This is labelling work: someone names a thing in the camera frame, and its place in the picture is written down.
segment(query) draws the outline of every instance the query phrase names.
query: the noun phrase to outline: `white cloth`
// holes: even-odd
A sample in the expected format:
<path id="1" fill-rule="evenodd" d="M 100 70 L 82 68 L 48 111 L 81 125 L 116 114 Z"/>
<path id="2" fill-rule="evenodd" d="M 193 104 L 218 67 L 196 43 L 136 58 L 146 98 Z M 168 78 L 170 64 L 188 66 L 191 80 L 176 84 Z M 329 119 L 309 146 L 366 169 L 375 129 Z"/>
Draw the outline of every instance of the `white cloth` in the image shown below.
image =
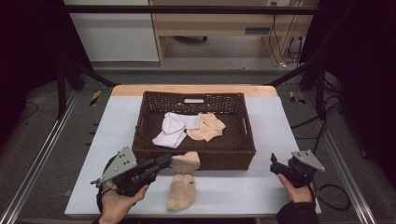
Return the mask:
<path id="1" fill-rule="evenodd" d="M 201 116 L 199 115 L 179 115 L 175 113 L 166 113 L 165 116 L 170 116 L 177 121 L 184 122 L 186 126 L 185 129 L 199 129 Z"/>
<path id="2" fill-rule="evenodd" d="M 177 148 L 187 136 L 186 127 L 199 128 L 200 117 L 166 113 L 163 119 L 162 131 L 152 140 L 155 146 Z"/>

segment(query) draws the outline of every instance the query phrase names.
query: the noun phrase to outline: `basket handle hole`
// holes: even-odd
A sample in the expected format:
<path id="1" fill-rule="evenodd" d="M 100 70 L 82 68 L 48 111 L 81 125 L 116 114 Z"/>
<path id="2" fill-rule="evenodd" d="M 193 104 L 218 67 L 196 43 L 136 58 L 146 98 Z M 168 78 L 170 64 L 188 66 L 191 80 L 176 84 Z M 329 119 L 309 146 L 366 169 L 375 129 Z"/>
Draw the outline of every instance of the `basket handle hole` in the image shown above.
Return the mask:
<path id="1" fill-rule="evenodd" d="M 184 99 L 184 104 L 203 104 L 204 99 Z"/>
<path id="2" fill-rule="evenodd" d="M 247 124 L 245 123 L 245 118 L 242 118 L 242 122 L 244 122 L 244 131 L 245 131 L 245 135 L 247 135 L 248 131 L 247 131 Z"/>

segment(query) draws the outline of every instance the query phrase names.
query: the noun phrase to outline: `cabinet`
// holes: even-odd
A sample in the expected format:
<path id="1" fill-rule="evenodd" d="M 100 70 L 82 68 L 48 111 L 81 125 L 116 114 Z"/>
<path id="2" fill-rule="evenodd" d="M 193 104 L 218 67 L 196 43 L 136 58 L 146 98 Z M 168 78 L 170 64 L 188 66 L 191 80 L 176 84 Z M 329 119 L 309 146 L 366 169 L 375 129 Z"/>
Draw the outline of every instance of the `cabinet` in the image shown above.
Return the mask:
<path id="1" fill-rule="evenodd" d="M 269 0 L 149 0 L 151 6 L 265 7 Z M 318 0 L 289 0 L 287 7 L 314 7 Z M 235 14 L 152 14 L 160 63 L 163 64 L 168 36 L 262 36 L 274 65 L 288 49 L 293 36 L 306 36 L 312 16 Z"/>

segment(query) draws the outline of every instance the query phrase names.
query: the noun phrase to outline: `wicker basket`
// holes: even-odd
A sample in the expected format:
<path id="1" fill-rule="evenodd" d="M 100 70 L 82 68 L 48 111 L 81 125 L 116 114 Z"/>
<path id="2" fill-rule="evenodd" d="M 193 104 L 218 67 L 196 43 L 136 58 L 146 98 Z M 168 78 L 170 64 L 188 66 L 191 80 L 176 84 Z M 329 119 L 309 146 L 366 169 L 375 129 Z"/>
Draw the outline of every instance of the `wicker basket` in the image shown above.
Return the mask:
<path id="1" fill-rule="evenodd" d="M 214 113 L 226 128 L 222 136 L 214 137 L 209 142 L 192 140 L 187 136 L 176 149 L 158 147 L 153 145 L 152 139 L 161 132 L 167 112 L 183 115 Z M 256 148 L 244 94 L 146 91 L 132 148 L 139 160 L 157 158 L 166 153 L 183 155 L 188 151 L 197 151 L 201 160 L 200 170 L 247 170 Z"/>

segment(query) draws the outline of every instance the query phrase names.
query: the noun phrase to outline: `aluminum rail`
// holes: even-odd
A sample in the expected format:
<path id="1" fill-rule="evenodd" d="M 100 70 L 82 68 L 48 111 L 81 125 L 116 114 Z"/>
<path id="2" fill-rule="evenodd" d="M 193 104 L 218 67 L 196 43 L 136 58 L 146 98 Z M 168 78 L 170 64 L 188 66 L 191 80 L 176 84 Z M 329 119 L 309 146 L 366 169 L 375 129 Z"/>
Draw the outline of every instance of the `aluminum rail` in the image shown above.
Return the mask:
<path id="1" fill-rule="evenodd" d="M 35 182 L 37 181 L 53 147 L 56 144 L 56 141 L 58 140 L 59 135 L 61 134 L 62 129 L 64 128 L 64 125 L 66 124 L 67 119 L 69 118 L 71 111 L 73 110 L 75 102 L 78 98 L 78 94 L 79 91 L 72 91 L 64 115 L 55 121 L 52 130 L 50 131 L 43 147 L 38 152 L 38 155 L 35 158 L 35 161 L 28 174 L 24 178 L 20 188 L 18 189 L 11 203 L 8 205 L 6 211 L 0 217 L 1 224 L 12 224 L 17 220 L 18 215 L 20 214 L 27 198 L 29 197 Z"/>
<path id="2" fill-rule="evenodd" d="M 157 14 L 270 14 L 335 15 L 340 7 L 219 7 L 219 6 L 42 6 L 49 11 L 68 13 L 157 13 Z"/>
<path id="3" fill-rule="evenodd" d="M 314 97 L 310 93 L 304 93 L 305 99 L 307 100 L 312 112 L 315 113 L 315 106 L 314 106 Z M 355 208 L 356 214 L 358 215 L 359 220 L 362 224 L 375 224 L 374 215 L 367 204 L 366 200 L 364 199 L 363 194 L 361 193 L 361 189 L 359 188 L 358 184 L 356 183 L 353 174 L 350 172 L 349 168 L 347 167 L 346 162 L 344 161 L 343 157 L 341 156 L 340 150 L 338 150 L 337 145 L 334 142 L 334 139 L 331 135 L 331 128 L 329 127 L 324 132 L 324 140 L 325 144 L 328 146 L 329 154 L 332 158 L 332 162 L 340 175 L 341 181 L 343 182 L 344 188 L 346 189 L 347 194 L 349 195 L 350 201 Z"/>

